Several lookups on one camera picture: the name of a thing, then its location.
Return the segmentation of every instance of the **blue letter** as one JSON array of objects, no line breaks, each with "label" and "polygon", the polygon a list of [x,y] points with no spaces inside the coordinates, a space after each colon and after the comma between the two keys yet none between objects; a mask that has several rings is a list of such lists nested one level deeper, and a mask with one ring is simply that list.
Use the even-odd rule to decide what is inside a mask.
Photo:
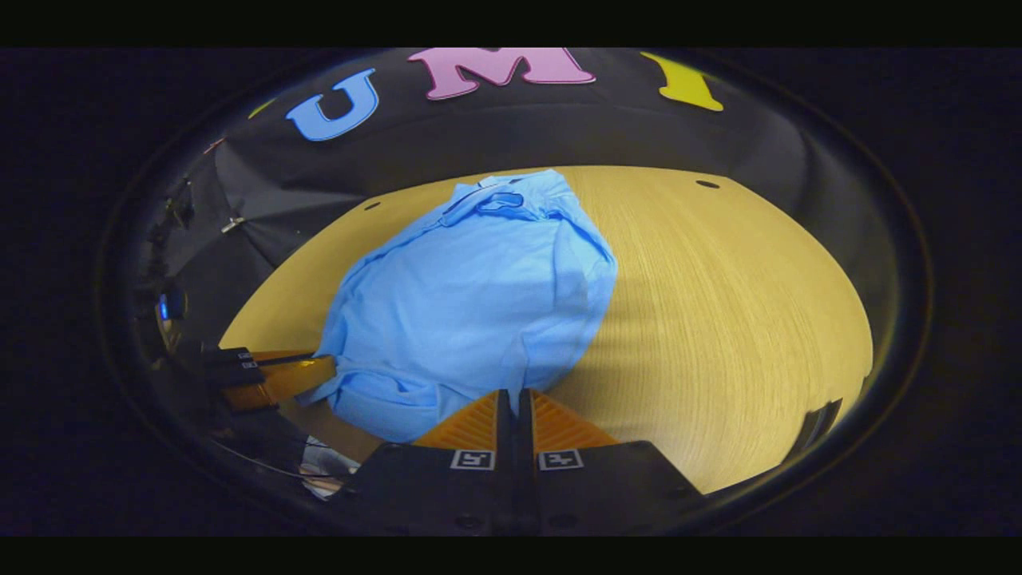
[{"label": "blue letter", "polygon": [[369,75],[374,71],[376,68],[372,67],[360,71],[338,82],[333,87],[334,90],[343,90],[352,99],[352,110],[344,115],[334,119],[323,115],[323,110],[318,103],[323,94],[317,94],[294,106],[285,117],[294,122],[307,140],[318,142],[336,138],[362,124],[376,111],[379,98],[376,96],[372,82],[369,81]]}]

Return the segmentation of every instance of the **wire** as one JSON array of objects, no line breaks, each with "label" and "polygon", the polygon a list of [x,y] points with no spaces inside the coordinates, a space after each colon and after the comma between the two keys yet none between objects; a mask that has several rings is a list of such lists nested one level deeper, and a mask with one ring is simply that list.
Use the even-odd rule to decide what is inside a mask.
[{"label": "wire", "polygon": [[329,475],[329,474],[326,474],[326,475],[313,475],[313,474],[285,472],[284,470],[275,468],[275,467],[273,467],[273,466],[271,466],[269,464],[264,464],[263,462],[260,462],[259,460],[252,460],[251,458],[249,458],[248,456],[245,456],[243,453],[238,453],[234,449],[231,449],[230,447],[224,445],[223,443],[221,443],[221,442],[219,442],[219,441],[217,441],[215,439],[211,439],[210,441],[214,445],[220,447],[221,449],[224,449],[226,451],[234,453],[235,456],[237,456],[238,458],[241,458],[242,460],[244,460],[246,462],[250,462],[252,464],[256,464],[257,466],[261,466],[261,467],[266,468],[266,469],[268,469],[270,471],[274,471],[274,472],[277,472],[279,474],[286,475],[288,477],[296,477],[298,479],[341,479],[341,478],[344,477],[344,476],[341,476],[341,475]]}]

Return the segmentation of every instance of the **blue shirt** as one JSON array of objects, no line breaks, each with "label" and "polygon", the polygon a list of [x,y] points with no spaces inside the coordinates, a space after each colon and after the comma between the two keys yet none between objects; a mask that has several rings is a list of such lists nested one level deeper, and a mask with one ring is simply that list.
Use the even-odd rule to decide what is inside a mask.
[{"label": "blue shirt", "polygon": [[344,276],[318,356],[337,375],[298,398],[415,441],[498,389],[517,413],[582,358],[610,304],[617,260],[553,170],[458,184]]}]

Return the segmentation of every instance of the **letter m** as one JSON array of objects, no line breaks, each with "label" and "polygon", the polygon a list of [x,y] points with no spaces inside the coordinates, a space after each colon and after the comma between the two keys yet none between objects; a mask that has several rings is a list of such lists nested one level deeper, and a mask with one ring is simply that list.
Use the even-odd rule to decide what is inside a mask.
[{"label": "letter m", "polygon": [[596,81],[596,76],[578,66],[567,48],[501,48],[496,52],[482,48],[429,48],[408,58],[408,61],[426,64],[433,78],[433,89],[426,94],[431,100],[475,91],[479,83],[465,80],[463,69],[491,84],[507,86],[521,60],[528,64],[528,71],[521,78],[532,84],[589,84]]}]

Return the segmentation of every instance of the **wooden table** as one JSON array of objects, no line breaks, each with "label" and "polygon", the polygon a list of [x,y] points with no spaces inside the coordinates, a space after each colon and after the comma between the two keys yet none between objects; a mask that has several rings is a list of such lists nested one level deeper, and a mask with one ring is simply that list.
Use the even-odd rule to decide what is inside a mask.
[{"label": "wooden table", "polygon": [[[652,441],[703,492],[780,464],[807,412],[840,398],[843,418],[872,368],[870,327],[850,281],[808,232],[719,176],[554,169],[609,242],[619,272],[599,333],[552,397],[618,440]],[[221,347],[318,348],[347,269],[447,201],[455,183],[487,175],[496,174],[394,191],[353,208],[274,272]],[[325,402],[289,401],[281,413],[357,461],[379,444]]]}]

